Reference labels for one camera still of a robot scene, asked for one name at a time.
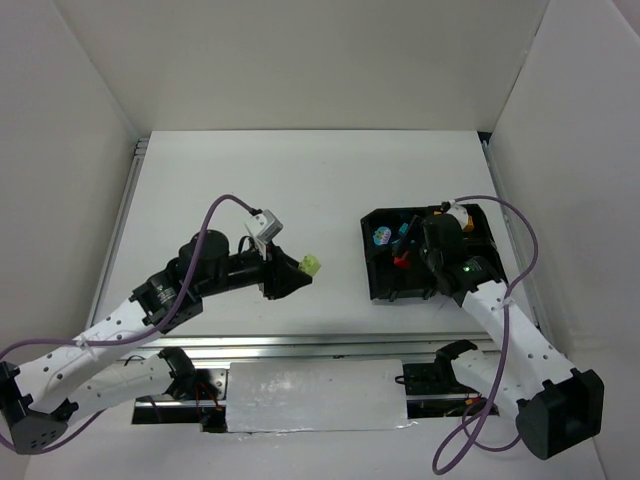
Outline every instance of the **yellow-green object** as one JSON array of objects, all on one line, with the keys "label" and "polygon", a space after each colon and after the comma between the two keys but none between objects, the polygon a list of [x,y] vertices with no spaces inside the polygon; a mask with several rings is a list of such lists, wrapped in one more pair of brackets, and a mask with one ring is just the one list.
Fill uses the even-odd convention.
[{"label": "yellow-green object", "polygon": [[318,273],[318,270],[320,270],[321,266],[322,265],[320,265],[320,262],[316,257],[314,257],[313,255],[306,255],[300,262],[300,265],[298,265],[298,270],[301,270],[307,275],[313,277],[316,273]]}]

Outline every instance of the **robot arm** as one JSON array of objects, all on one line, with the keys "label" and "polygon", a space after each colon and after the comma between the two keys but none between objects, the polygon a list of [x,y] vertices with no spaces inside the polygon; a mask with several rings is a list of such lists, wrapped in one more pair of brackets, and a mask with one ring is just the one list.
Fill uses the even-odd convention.
[{"label": "robot arm", "polygon": [[[593,370],[580,372],[558,352],[510,298],[507,285],[489,261],[468,254],[463,230],[470,217],[462,205],[414,219],[407,235],[424,241],[420,251],[437,280],[437,290],[453,298],[502,348],[504,308],[509,308],[509,348],[495,404],[514,418],[525,445],[547,459],[600,432],[604,385]],[[394,255],[404,254],[399,242]],[[436,361],[446,363],[451,380],[487,397],[496,378],[497,356],[484,355],[468,341],[449,345]]]},{"label": "robot arm", "polygon": [[[196,370],[181,349],[166,348],[126,367],[112,364],[202,313],[204,297],[259,285],[266,298],[275,300],[311,284],[318,265],[312,262],[305,270],[307,263],[287,256],[272,242],[282,224],[269,211],[253,213],[246,222],[252,245],[246,251],[229,255],[227,237],[206,231],[187,295],[160,331],[127,342],[149,333],[174,306],[198,235],[116,310],[74,338],[75,346],[59,347],[19,367],[0,362],[0,409],[17,453],[38,453],[73,423],[123,401],[163,393],[178,399],[191,392]],[[89,345],[96,340],[122,343]]]}]

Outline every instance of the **purple cable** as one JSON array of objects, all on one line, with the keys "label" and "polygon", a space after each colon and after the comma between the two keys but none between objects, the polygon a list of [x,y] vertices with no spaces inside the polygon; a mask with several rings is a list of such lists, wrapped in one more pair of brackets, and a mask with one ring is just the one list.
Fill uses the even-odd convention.
[{"label": "purple cable", "polygon": [[[191,280],[193,279],[193,275],[196,270],[196,264],[198,263],[198,258],[200,257],[200,252],[202,250],[202,245],[204,243],[204,238],[206,236],[205,234],[209,226],[209,222],[211,221],[211,217],[213,217],[213,214],[218,208],[218,206],[225,200],[234,201],[235,203],[240,205],[242,208],[244,208],[248,212],[253,211],[253,209],[249,205],[247,205],[245,202],[240,200],[235,195],[231,195],[231,194],[221,195],[211,204],[211,206],[209,207],[209,210],[207,211],[207,214],[204,217],[202,226],[200,227],[198,240],[196,241],[196,246],[193,249],[193,257],[191,258],[191,263],[189,264],[189,268],[187,269],[187,274],[185,275],[184,281],[182,282],[182,287],[180,288],[180,292],[178,293],[178,296],[176,297],[175,302],[173,303],[173,305],[171,306],[171,308],[169,309],[165,317],[162,319],[162,321],[157,325],[155,325],[153,328],[149,329],[148,331],[141,333],[139,335],[136,335],[134,337],[125,338],[122,340],[89,340],[86,342],[87,345],[89,345],[90,347],[113,347],[113,346],[128,345],[130,343],[139,342],[140,340],[144,340],[148,336],[153,335],[154,333],[162,330],[173,319],[175,314],[178,313],[178,309],[180,308],[180,305],[182,304],[184,297],[186,297],[187,290],[189,289],[189,285],[191,284]],[[0,352],[0,360],[2,360],[4,357],[6,357],[9,353],[11,353],[14,350],[17,350],[18,348],[22,348],[22,347],[27,347],[30,345],[60,345],[60,346],[66,345],[66,346],[75,347],[76,342],[74,342],[73,340],[64,340],[59,338],[32,338],[29,340],[22,340],[20,342],[16,342],[12,345],[9,345],[7,348],[2,350],[2,352]],[[82,425],[78,430],[76,430],[73,433],[73,435],[69,436],[69,438],[63,440],[62,442],[54,445],[51,448],[43,449],[40,453],[48,453],[50,451],[60,448],[63,445],[66,445],[68,442],[70,442],[71,440],[76,438],[80,433],[82,433],[96,418],[98,418],[98,415],[99,413],[97,413],[96,415],[91,417],[89,420],[87,420],[87,422],[84,425]],[[11,442],[9,442],[1,434],[0,434],[0,444],[2,444],[4,447],[10,450],[15,451]]]},{"label": "purple cable", "polygon": [[[482,412],[478,412],[473,417],[467,419],[467,415],[469,415],[469,412],[474,406],[475,404],[469,405],[467,409],[464,411],[464,413],[462,414],[462,427],[464,428],[464,433],[467,436],[467,438],[471,437],[471,434],[469,433],[469,430],[467,429],[467,427],[473,422],[475,422],[478,418],[480,418],[480,414],[482,413]],[[473,444],[481,450],[498,453],[498,452],[506,452],[507,450],[511,450],[513,447],[515,447],[518,444],[520,440],[521,440],[520,435],[517,435],[516,438],[511,443],[505,445],[504,447],[489,447],[487,445],[483,445],[477,440]]]},{"label": "purple cable", "polygon": [[[504,299],[506,299],[511,295],[511,292],[516,287],[516,285],[518,285],[527,275],[531,273],[531,271],[533,270],[533,267],[535,267],[536,263],[538,262],[538,237],[536,236],[536,233],[534,232],[533,227],[531,226],[531,223],[529,223],[529,220],[527,220],[527,218],[524,216],[524,214],[520,210],[518,210],[516,207],[511,205],[509,202],[491,195],[469,195],[469,196],[455,199],[456,202],[465,202],[468,200],[490,200],[507,207],[509,210],[515,213],[520,218],[520,220],[522,220],[524,225],[527,227],[529,234],[531,235],[531,240],[533,242],[533,255],[531,258],[531,263],[529,263],[529,266],[520,275],[518,275],[516,279],[507,287],[507,291],[504,294]],[[437,448],[436,453],[433,456],[433,461],[431,463],[431,468],[433,470],[433,473],[435,473],[436,475],[444,475],[445,473],[451,471],[456,465],[458,465],[458,463],[462,461],[462,459],[467,455],[469,450],[471,450],[471,447],[473,447],[473,445],[476,444],[478,436],[482,431],[482,427],[484,427],[484,424],[487,421],[487,418],[489,418],[491,408],[493,407],[494,401],[496,399],[496,395],[498,394],[500,381],[502,380],[502,375],[504,373],[505,365],[507,363],[508,347],[509,347],[509,306],[505,304],[504,333],[502,335],[502,351],[500,353],[500,360],[498,361],[496,378],[493,381],[491,390],[489,391],[489,396],[487,397],[487,401],[484,407],[482,408],[482,410],[478,412],[476,415],[474,415],[474,418],[477,417],[478,423],[473,429],[473,432],[471,432],[471,434],[469,435],[469,438],[467,439],[466,443],[462,446],[460,451],[453,457],[453,459],[442,468],[438,468],[438,460],[440,460],[440,455],[442,455],[442,452],[447,447],[447,445],[451,442],[451,440],[453,440],[455,436],[458,435],[458,433],[465,430],[467,423],[462,422],[461,425],[453,429],[453,431],[449,435],[447,435],[447,437],[442,441],[440,446]]]}]

